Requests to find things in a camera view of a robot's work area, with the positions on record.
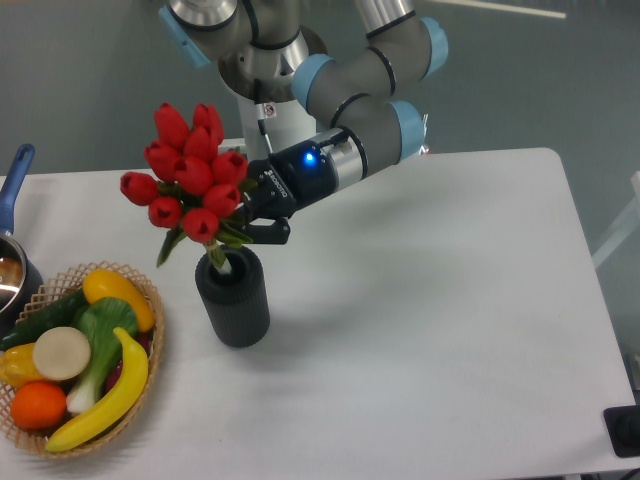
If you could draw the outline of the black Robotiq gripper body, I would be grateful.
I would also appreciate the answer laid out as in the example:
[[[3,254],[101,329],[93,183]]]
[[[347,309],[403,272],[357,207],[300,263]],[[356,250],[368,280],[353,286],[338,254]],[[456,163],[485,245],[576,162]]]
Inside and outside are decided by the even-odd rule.
[[[290,218],[335,193],[338,176],[329,155],[331,147],[328,141],[306,140],[252,161],[248,178],[257,185],[247,193],[249,218]]]

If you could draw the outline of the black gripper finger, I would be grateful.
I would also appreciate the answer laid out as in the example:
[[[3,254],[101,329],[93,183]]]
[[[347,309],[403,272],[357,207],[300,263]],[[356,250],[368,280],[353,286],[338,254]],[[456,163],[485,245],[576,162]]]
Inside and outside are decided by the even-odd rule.
[[[239,222],[237,231],[243,244],[285,245],[291,233],[289,219],[283,216],[253,216],[248,212],[235,212]]]

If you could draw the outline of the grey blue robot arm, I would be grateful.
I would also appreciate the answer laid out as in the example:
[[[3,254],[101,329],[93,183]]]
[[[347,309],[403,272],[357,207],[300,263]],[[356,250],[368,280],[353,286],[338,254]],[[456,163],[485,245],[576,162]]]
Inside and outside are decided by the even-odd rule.
[[[159,16],[195,66],[236,97],[248,190],[224,243],[283,244],[304,209],[418,153],[425,118],[396,99],[439,69],[445,32],[410,1],[360,1],[367,47],[339,63],[297,1],[167,1]]]

